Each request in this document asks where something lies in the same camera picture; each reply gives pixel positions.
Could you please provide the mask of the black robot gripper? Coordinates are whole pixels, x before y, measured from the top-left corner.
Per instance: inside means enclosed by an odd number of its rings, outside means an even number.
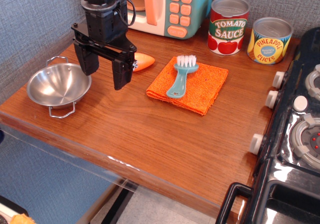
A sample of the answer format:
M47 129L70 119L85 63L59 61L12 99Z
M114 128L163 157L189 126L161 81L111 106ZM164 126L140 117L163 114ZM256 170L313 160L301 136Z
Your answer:
M127 39L129 26L127 0L81 0L85 24L74 23L74 50L86 76L99 68L99 57L112 61L114 89L121 90L131 82L136 46Z

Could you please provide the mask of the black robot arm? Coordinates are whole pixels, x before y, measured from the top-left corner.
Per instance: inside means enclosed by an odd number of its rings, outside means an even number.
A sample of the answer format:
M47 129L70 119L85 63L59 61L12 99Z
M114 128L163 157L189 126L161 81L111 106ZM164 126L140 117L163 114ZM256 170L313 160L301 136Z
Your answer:
M120 90L132 79L136 46L127 39L127 4L132 0L81 0L86 23L72 25L74 49L85 75L96 72L99 57L112 63L114 89Z

